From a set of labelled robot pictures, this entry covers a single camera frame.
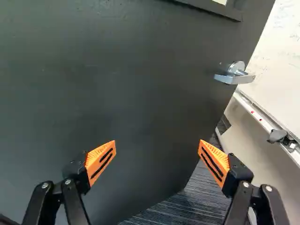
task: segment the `white wall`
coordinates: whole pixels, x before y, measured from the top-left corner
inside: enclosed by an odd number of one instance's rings
[[[300,224],[300,169],[279,146],[266,141],[268,134],[234,98],[225,115],[232,126],[221,136],[224,146],[253,171],[253,184],[279,190],[291,224]]]
[[[276,0],[239,85],[249,98],[300,138],[300,0]]]

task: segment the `dark gray door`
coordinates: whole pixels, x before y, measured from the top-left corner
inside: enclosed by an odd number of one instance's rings
[[[236,88],[214,73],[249,61],[273,5],[199,2],[1,2],[1,213],[21,222],[36,184],[110,140],[117,156],[83,198],[93,224],[184,188]]]

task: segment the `screw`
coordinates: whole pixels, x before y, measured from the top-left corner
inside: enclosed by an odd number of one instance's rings
[[[270,186],[266,186],[266,190],[271,192],[273,189]]]
[[[244,187],[248,188],[249,184],[247,182],[243,182]]]
[[[68,184],[70,184],[71,183],[71,180],[70,179],[67,179],[66,181],[65,181],[65,185],[68,185]]]
[[[45,182],[45,183],[42,185],[42,189],[45,189],[45,188],[48,187],[48,186],[49,186],[49,184]]]

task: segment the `striped carpet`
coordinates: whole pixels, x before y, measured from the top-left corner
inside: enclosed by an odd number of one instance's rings
[[[182,192],[119,225],[221,225],[230,200],[199,161]]]

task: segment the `silver door handle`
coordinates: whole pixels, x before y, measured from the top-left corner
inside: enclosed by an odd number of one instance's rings
[[[215,74],[214,79],[227,84],[251,83],[255,75],[249,75],[245,72],[245,63],[236,61],[230,65],[224,75]]]

